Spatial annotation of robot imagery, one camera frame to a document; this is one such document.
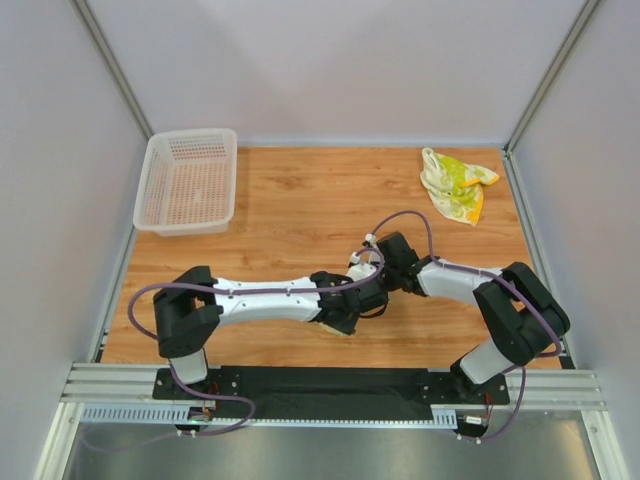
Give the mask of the green patterned towel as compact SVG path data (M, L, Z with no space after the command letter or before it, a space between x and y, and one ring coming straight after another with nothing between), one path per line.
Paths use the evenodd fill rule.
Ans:
M351 331L344 331L341 329L338 329L337 327L333 327L324 323L320 323L319 326L324 329L326 332L333 334L333 335L337 335L337 336L343 336L343 337L347 337L347 336L351 336L353 335L353 332Z

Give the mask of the white yellow patterned towel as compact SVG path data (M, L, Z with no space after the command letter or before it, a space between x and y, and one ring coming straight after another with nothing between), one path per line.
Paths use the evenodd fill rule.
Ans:
M437 211L449 220L476 226L484 206L484 188L497 183L500 175L431 148L423 148L421 156L419 179Z

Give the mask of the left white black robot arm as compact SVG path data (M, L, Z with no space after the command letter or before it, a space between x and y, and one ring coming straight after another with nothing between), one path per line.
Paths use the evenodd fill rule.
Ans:
M204 346L221 327L288 319L352 335L359 319L381 314L387 303L376 269L365 265L353 266L346 275L318 271L262 283L215 278L209 267L197 266L153 296L159 354L187 385L207 376Z

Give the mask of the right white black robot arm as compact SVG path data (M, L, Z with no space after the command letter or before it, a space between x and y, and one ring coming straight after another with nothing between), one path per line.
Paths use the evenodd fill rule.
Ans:
M451 383L467 400L511 367L524 367L571 327L568 315L531 268L514 262L503 269L478 269L437 256L420 258L399 232L376 243L389 290L446 298L476 306L489 338L450 368Z

